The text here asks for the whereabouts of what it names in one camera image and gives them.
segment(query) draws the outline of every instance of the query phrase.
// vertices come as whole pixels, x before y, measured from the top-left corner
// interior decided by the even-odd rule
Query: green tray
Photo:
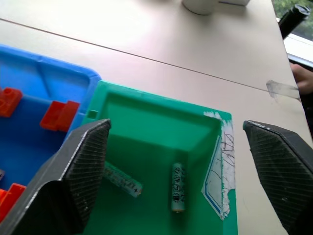
[[[133,198],[104,179],[85,235],[237,234],[234,171],[214,158],[223,156],[225,126],[232,134],[231,114],[100,81],[83,124],[104,118],[112,122],[106,161],[141,182],[143,191]],[[233,187],[221,181],[214,191],[222,203],[229,199],[227,217],[203,193],[219,161],[218,177],[233,181]],[[171,212],[176,162],[187,170],[183,213]],[[223,194],[225,188],[230,191]]]

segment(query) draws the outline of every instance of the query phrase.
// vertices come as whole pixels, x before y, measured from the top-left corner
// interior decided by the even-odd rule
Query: person's hand
[[[297,83],[300,94],[313,93],[313,72],[298,64],[290,63],[291,71]]]

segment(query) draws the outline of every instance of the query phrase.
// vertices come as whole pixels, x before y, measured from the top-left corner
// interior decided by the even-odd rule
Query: window
[[[307,6],[313,10],[313,0],[272,0],[276,17],[282,18],[283,15],[295,4]],[[313,41],[313,12],[309,18],[302,22],[293,32],[293,34]]]

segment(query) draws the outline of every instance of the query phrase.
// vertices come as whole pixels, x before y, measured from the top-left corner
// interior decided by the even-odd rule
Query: table
[[[0,18],[265,91],[295,86],[271,0],[210,16],[181,0],[2,0]]]
[[[14,23],[0,21],[0,31],[2,44],[92,68],[106,81],[230,112],[235,137],[238,232],[240,235],[287,234],[260,185],[242,124],[251,119],[279,125],[297,132],[313,146],[299,101],[281,95],[272,98],[259,88]],[[280,48],[275,54],[283,57]],[[281,75],[290,72],[287,56],[284,56],[277,66],[283,67],[277,71]]]

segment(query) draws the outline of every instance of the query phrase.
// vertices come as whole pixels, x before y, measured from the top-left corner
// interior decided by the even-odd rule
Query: blue tray
[[[69,133],[80,126],[99,80],[90,69],[0,45],[0,86],[23,93],[12,116],[0,117],[0,169],[5,171],[0,188],[27,186],[62,145],[66,133],[40,127],[51,101],[80,103]]]

